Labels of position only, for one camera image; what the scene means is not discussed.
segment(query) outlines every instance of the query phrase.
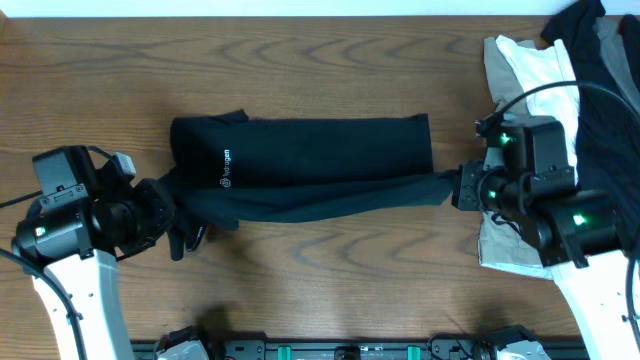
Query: clothing pile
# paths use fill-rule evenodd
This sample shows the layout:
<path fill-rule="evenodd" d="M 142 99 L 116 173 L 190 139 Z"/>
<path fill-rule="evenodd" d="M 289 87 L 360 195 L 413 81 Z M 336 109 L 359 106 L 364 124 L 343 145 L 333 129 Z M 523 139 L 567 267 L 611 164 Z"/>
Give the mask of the clothing pile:
<path fill-rule="evenodd" d="M 580 0 L 554 16 L 541 37 L 552 46 L 504 36 L 484 41 L 491 97 L 498 108 L 537 86 L 556 81 L 597 83 L 622 95 L 640 112 L 640 21 L 605 19 L 599 0 Z M 582 190 L 609 193 L 631 239 L 640 236 L 640 124 L 615 100 L 592 89 L 553 88 L 528 96 L 511 113 L 550 115 L 564 127 L 569 164 Z M 480 263 L 550 279 L 538 253 L 514 229 L 483 214 Z"/>

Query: green led light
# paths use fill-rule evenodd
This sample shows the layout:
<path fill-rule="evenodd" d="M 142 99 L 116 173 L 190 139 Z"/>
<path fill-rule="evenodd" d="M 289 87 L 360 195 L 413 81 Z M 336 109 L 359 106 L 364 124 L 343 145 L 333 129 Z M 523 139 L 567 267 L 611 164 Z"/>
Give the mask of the green led light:
<path fill-rule="evenodd" d="M 587 223 L 587 219 L 580 214 L 573 215 L 573 222 L 576 223 L 576 225 L 582 225 Z"/>
<path fill-rule="evenodd" d="M 47 233 L 47 229 L 43 228 L 42 226 L 39 226 L 36 228 L 35 233 L 36 233 L 36 236 L 42 236 Z"/>
<path fill-rule="evenodd" d="M 513 138 L 509 137 L 509 135 L 507 135 L 506 133 L 502 133 L 502 135 L 500 135 L 500 142 L 502 143 L 502 145 L 507 145 L 511 141 L 513 141 Z"/>

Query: wood grain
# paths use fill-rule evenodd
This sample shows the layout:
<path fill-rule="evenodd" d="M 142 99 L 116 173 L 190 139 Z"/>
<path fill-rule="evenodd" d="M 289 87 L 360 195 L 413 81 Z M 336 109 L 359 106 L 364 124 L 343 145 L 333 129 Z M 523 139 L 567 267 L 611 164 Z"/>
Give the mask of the wood grain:
<path fill-rule="evenodd" d="M 0 41 L 0 199 L 38 188 L 30 158 L 61 145 L 130 154 L 139 178 L 173 165 L 177 115 L 430 116 L 437 170 L 483 156 L 493 109 L 482 39 L 536 37 L 534 17 L 15 19 Z M 0 245 L 25 213 L 2 210 Z M 211 231 L 181 262 L 166 240 L 122 264 L 129 335 L 200 323 L 273 338 L 420 338 L 520 323 L 578 330 L 551 282 L 478 265 L 478 214 L 450 205 Z M 0 262 L 0 358 L 55 359 L 25 275 Z"/>

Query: black cable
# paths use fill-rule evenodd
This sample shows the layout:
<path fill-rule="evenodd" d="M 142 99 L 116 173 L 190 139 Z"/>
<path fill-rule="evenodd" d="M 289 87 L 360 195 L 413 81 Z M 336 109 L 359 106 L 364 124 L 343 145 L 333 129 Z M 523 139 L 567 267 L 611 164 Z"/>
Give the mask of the black cable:
<path fill-rule="evenodd" d="M 464 355 L 467 357 L 466 359 L 463 359 L 463 360 L 472 359 L 471 354 L 469 354 L 469 353 L 467 352 L 467 350 L 465 350 L 465 349 L 464 349 L 464 346 L 462 346 L 462 343 L 460 342 L 460 340 L 458 340 L 455 336 L 452 336 L 451 334 L 446 333 L 446 332 L 439 332 L 439 333 L 435 333 L 435 334 L 433 334 L 433 336 L 431 336 L 431 337 L 429 338 L 429 341 L 427 341 L 427 350 L 431 353 L 431 357 L 432 357 L 432 358 L 436 358 L 436 360 L 442 360 L 442 358 L 441 358 L 441 357 L 439 357 L 438 355 L 435 355 L 435 354 L 433 353 L 433 349 L 431 348 L 431 342 L 432 342 L 435 338 L 437 338 L 437 337 L 443 337 L 443 336 L 444 336 L 444 337 L 446 337 L 446 338 L 449 338 L 449 339 L 451 339 L 451 340 L 454 340 L 456 343 L 458 343 L 458 346 L 460 346 L 460 350 L 461 350 L 461 351 L 464 353 Z"/>
<path fill-rule="evenodd" d="M 84 344 L 82 342 L 82 334 L 80 332 L 80 315 L 73 307 L 71 300 L 69 300 L 69 296 L 67 293 L 58 286 L 49 276 L 47 276 L 42 269 L 33 264 L 31 261 L 22 258 L 20 256 L 16 256 L 10 253 L 7 250 L 0 249 L 0 256 L 13 261 L 14 263 L 26 268 L 33 276 L 42 279 L 45 284 L 49 285 L 51 290 L 58 296 L 62 305 L 64 305 L 65 310 L 67 311 L 67 319 L 71 323 L 71 329 L 73 331 L 73 338 L 76 342 L 76 349 L 78 350 L 78 359 L 86 360 L 87 354 L 84 350 Z"/>
<path fill-rule="evenodd" d="M 31 193 L 31 194 L 20 196 L 19 198 L 16 198 L 16 199 L 13 199 L 13 200 L 9 200 L 7 202 L 0 203 L 0 209 L 2 209 L 4 207 L 7 207 L 7 206 L 15 205 L 15 204 L 23 202 L 25 200 L 33 199 L 34 197 L 40 196 L 40 195 L 42 195 L 42 191 L 36 191 L 34 193 Z"/>
<path fill-rule="evenodd" d="M 500 225 L 509 225 L 509 227 L 511 227 L 511 229 L 513 229 L 513 231 L 515 231 L 516 234 L 518 234 L 518 236 L 522 237 L 522 233 L 520 233 L 520 229 L 518 229 L 516 224 L 514 224 L 511 221 L 508 221 L 507 219 L 504 219 L 504 221 L 499 221 L 498 217 L 502 217 L 504 219 L 504 216 L 502 216 L 502 214 L 493 213 L 493 215 L 491 215 L 491 221 L 493 221 L 493 223 L 498 225 L 498 226 L 500 226 Z"/>
<path fill-rule="evenodd" d="M 615 92 L 607 89 L 606 87 L 604 87 L 602 85 L 599 85 L 599 84 L 593 83 L 593 82 L 589 82 L 589 81 L 558 81 L 558 82 L 554 82 L 554 83 L 538 86 L 537 88 L 531 89 L 529 91 L 524 92 L 523 94 L 520 94 L 520 95 L 516 96 L 513 100 L 509 101 L 509 103 L 507 103 L 507 105 L 505 105 L 502 109 L 496 111 L 486 121 L 486 123 L 482 126 L 483 130 L 480 131 L 480 135 L 484 135 L 486 130 L 490 129 L 493 125 L 495 125 L 496 122 L 501 121 L 502 118 L 503 118 L 503 115 L 513 105 L 518 103 L 520 100 L 525 99 L 527 96 L 535 94 L 535 93 L 543 91 L 543 90 L 552 89 L 552 88 L 556 88 L 556 87 L 564 87 L 564 86 L 577 86 L 579 88 L 584 88 L 584 89 L 598 90 L 598 91 L 602 92 L 603 94 L 607 94 L 608 96 L 616 99 L 619 103 L 621 103 L 625 107 L 625 109 L 627 109 L 629 114 L 631 114 L 631 117 L 635 121 L 635 125 L 640 127 L 640 115 L 636 111 L 634 111 L 633 107 L 631 106 L 631 104 L 629 104 L 629 102 L 627 100 L 625 100 L 623 97 L 621 97 L 620 95 L 616 94 Z"/>
<path fill-rule="evenodd" d="M 100 155 L 104 156 L 108 160 L 113 160 L 113 158 L 111 157 L 111 155 L 109 155 L 109 153 L 107 153 L 106 151 L 100 149 L 97 146 L 89 145 L 89 146 L 87 146 L 87 149 L 89 151 L 93 151 L 96 154 L 100 154 Z M 36 191 L 36 192 L 31 193 L 31 194 L 27 194 L 27 195 L 21 196 L 19 198 L 13 199 L 13 200 L 9 200 L 7 202 L 0 203 L 0 209 L 5 208 L 7 206 L 15 205 L 17 203 L 21 203 L 21 202 L 23 202 L 25 200 L 29 200 L 29 199 L 32 199 L 32 198 L 34 198 L 36 196 L 40 196 L 40 195 L 42 195 L 42 191 Z"/>
<path fill-rule="evenodd" d="M 633 296 L 633 274 L 636 270 L 638 258 L 640 257 L 640 246 L 636 241 L 635 248 L 629 256 L 629 265 L 627 265 L 627 276 L 625 281 L 625 298 L 627 300 L 627 312 L 629 313 L 629 324 L 636 340 L 638 352 L 640 352 L 640 328 L 638 328 L 638 314 L 635 308 L 635 297 Z"/>
<path fill-rule="evenodd" d="M 138 249 L 138 250 L 136 250 L 136 251 L 134 251 L 132 253 L 116 257 L 116 262 L 120 262 L 120 261 L 126 260 L 126 259 L 128 259 L 128 258 L 130 258 L 132 256 L 138 255 L 141 252 L 154 247 L 155 245 L 156 245 L 155 242 L 148 242 L 147 241 L 147 243 L 142 248 L 140 248 L 140 249 Z"/>

